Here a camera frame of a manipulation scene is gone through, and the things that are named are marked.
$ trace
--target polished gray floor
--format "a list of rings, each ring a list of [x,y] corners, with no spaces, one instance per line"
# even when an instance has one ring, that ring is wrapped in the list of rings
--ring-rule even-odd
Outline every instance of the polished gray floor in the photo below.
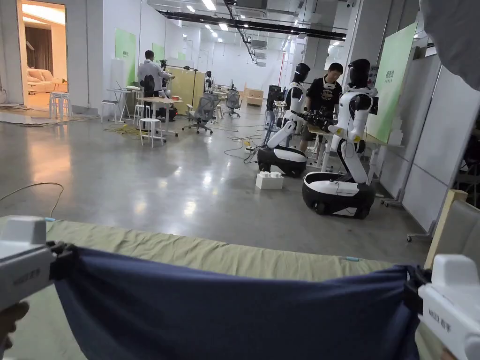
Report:
[[[270,249],[424,261],[429,244],[406,242],[408,232],[420,229],[403,210],[376,202],[365,220],[318,216],[302,200],[301,179],[286,178],[282,190],[256,188],[257,165],[224,151],[241,146],[229,136],[258,135],[262,127],[253,125],[262,123],[263,113],[245,106],[240,119],[213,125],[213,135],[179,130],[178,138],[153,149],[104,131],[111,123],[99,120],[44,128],[2,123],[0,192],[53,181],[65,187],[57,219]],[[253,140],[261,142],[260,136]],[[245,157],[242,150],[229,154]],[[46,185],[19,192],[0,203],[0,215],[48,216],[59,190]]]

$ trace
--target white shirt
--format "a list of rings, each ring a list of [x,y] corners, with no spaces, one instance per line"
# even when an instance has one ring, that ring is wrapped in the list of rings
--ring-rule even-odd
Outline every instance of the white shirt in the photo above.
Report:
[[[138,66],[138,82],[142,81],[147,75],[152,75],[155,81],[155,91],[161,91],[162,79],[171,79],[172,75],[162,70],[161,66],[147,59]]]

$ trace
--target curtain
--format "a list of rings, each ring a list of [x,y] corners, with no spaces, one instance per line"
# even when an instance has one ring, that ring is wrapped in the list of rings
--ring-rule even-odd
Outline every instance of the curtain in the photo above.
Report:
[[[37,27],[25,27],[26,41],[35,49],[32,51],[27,45],[28,66],[35,69],[45,69],[53,74],[52,31]]]

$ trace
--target black t-shirt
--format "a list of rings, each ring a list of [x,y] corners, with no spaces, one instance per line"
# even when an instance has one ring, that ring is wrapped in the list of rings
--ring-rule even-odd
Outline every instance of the black t-shirt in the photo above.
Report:
[[[328,84],[325,77],[315,79],[307,91],[307,96],[311,99],[312,110],[325,107],[325,110],[333,112],[334,104],[338,104],[342,96],[342,86],[336,81],[334,84]]]

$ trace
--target humanoid robot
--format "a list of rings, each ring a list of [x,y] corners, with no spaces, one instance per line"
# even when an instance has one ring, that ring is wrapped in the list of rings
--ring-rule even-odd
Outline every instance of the humanoid robot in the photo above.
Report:
[[[281,146],[280,143],[291,134],[298,134],[304,125],[304,119],[300,116],[303,111],[306,91],[302,83],[308,76],[310,68],[306,64],[298,64],[290,84],[285,102],[288,110],[285,116],[278,121],[282,129],[279,130],[266,144],[258,149],[257,161],[260,171],[270,171],[272,165],[282,170],[285,175],[298,177],[307,168],[307,157],[305,154],[292,147]]]
[[[207,76],[205,78],[204,93],[212,93],[212,90],[213,90],[212,72],[209,70],[207,71]]]
[[[307,174],[303,184],[303,199],[321,215],[356,208],[354,213],[349,213],[363,219],[375,200],[375,190],[369,184],[360,162],[360,154],[365,150],[362,137],[368,114],[378,98],[377,90],[367,86],[370,62],[358,59],[350,63],[348,68],[351,82],[340,98],[338,123],[328,126],[328,130],[335,134],[332,150],[337,152],[347,174]]]

